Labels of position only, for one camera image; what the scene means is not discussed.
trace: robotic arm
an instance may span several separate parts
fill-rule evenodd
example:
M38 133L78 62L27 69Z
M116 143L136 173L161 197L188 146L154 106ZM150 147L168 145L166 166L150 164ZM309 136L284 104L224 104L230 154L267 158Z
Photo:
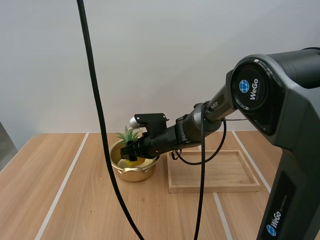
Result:
M147 132L121 149L121 156L153 158L201 144L205 135L240 110L282 156L258 240L313 240L320 228L320 48L243 58L226 74L217 95L166 125L163 113L136 114L133 128Z

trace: black cord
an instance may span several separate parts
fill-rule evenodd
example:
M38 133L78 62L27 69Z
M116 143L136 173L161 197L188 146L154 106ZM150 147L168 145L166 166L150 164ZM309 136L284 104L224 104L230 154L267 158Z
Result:
M205 108L206 105L201 106L201 177L200 177L200 194L199 194L199 205L198 213L196 217L194 240L198 239L200 220L202 212L202 203L204 200L204 189L205 189L205 172L206 172L206 142L205 142Z
M96 77L96 70L95 70L95 63L94 63L94 56L92 53L91 48L91 41L90 41L90 35L89 35L89 29L88 29L88 23L87 23L87 17L86 17L86 11L83 0L77 0L77 5L79 9L79 16L81 21L81 27L82 27L82 33L83 33L83 39L85 44L85 50L86 50L86 56L88 60L89 65L89 71L90 71L90 78L91 78L91 84L92 84L92 90L94 94L94 101L96 105L96 110L98 113L99 118L99 124L100 124L100 130L101 130L101 137L102 137L102 144L103 144L103 151L104 151L104 157L106 161L106 166L108 168L108 172L110 175L111 183L113 186L113 189L115 191L115 195L118 198L118 201L122 207L122 210L128 219L131 227L133 228L134 232L137 234L140 240L144 240L141 233L139 232L138 228L136 227L134 221L132 220L130 213L126 207L126 204L121 196L121 193L119 191L117 180L112 168L111 159L109 155L109 146L108 146L108 139L107 139L107 130L106 130L106 123L104 119L104 112L101 104L100 94L99 94L99 88L97 83L97 77Z
M245 121L245 120L248 120L246 118L243 118L243 119L226 119L226 121Z
M227 135L227 123L226 123L226 119L223 118L223 119L222 119L222 122L223 122L223 135L222 135L221 142L220 142L218 148L216 149L216 151L214 152L214 154L212 154L207 160L205 160L206 163L209 162L211 159L213 159L213 158L219 153L219 151L221 150L221 148L222 148L222 146L223 146L223 144L224 144L224 142L225 142L226 135ZM185 164L188 164L188 165L200 165L200 164L202 163L202 162L200 162L200 161L199 161L199 162L189 162L189 161L186 161L186 160L181 156L181 153L182 153L181 149L179 149L179 151L180 151L180 153L179 153L177 150L173 151L173 152L176 153L177 158L174 157L173 152L171 153L172 158L173 158L174 160L179 158L182 162L184 162Z

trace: white line on table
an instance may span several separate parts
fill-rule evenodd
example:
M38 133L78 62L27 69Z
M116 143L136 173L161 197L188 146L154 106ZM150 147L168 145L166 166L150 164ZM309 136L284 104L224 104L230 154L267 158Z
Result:
M257 165L255 164L254 160L251 158L251 156L249 155L248 151L246 150L245 146L242 144L241 140L239 139L239 137L237 136L236 132L234 130L232 130L233 136L234 138L237 140L238 144L240 145L240 147L242 148L242 150L244 151L245 155L247 156L247 158L249 159L250 163L252 164L254 170L256 171L256 173L259 175L259 177L261 178L263 184L265 185L265 188L268 190L268 192L271 192L271 187L269 186L269 184L267 183L266 179L264 178L264 176L262 175L262 173L260 172L259 168L257 167Z
M219 214L220 214L220 218L221 218L222 225L223 225L223 228L224 228L224 231L225 231L226 239L227 240L233 240L231 232L230 232L230 228L229 228L229 225L228 225L228 222L227 222L227 219L226 219L225 212L224 212L224 210L223 210L223 208L221 206L221 202L220 202L218 193L214 192L213 193L213 197L214 197L215 204L216 204L216 206L218 208L218 211L219 211Z
M73 161L72 161L72 163L71 163L71 165L69 167L69 170L66 173L66 175L65 175L65 177L63 179L63 182L62 182L62 184L61 184L61 186L59 188L59 191L57 192L57 194L56 194L56 196L55 196L55 198L54 198L54 200L53 200L53 202L51 204L51 207L50 207L48 213L46 214L45 219L43 220L43 223L42 223L42 225L41 225L41 227L40 227L40 229L38 231L38 234L35 236L34 240L40 240L41 239L42 234L44 233L44 231L45 231L45 229L47 227L47 224L48 224L48 222L49 222L49 220L51 218L51 215L52 215L52 213L54 212L54 210L56 208L56 205L57 205L57 203L59 201L59 198L60 198L60 196L61 196L61 194L62 194L62 192L63 192L63 190L64 190L64 188L65 188L65 186L67 184L67 181L68 181L68 179L69 179L69 177L71 175L71 172L72 172L72 170L74 169L74 167L76 165L76 162L77 162L77 160L79 158L79 155L80 155L80 153L82 151L82 148L84 147L84 145L86 143L88 135L89 135L89 133L87 132L85 134L83 140L82 140L82 143L81 143L81 145L80 145L80 147L78 149L78 152L74 156L74 159L73 159Z

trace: artificial pineapple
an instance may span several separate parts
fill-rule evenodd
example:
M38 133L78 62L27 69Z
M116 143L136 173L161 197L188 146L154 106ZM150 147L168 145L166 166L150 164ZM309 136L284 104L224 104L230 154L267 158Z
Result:
M139 132L134 132L134 128L130 128L128 129L127 126L125 126L125 129L124 129L124 134L122 133L117 133L118 135L118 138L122 139L121 143L125 144L129 141L135 141L139 138L138 134ZM143 164L145 162L145 158L142 158L142 157L137 157L137 161L130 161L128 159L125 160L125 163L127 165L129 165L130 167L136 167L136 166L139 166L141 164Z

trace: pot handle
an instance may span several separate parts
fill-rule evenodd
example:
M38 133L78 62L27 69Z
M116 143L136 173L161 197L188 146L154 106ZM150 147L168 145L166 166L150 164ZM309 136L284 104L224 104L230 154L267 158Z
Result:
M128 172L145 172L141 167L127 167L123 169L122 171L118 170L120 174L126 174Z

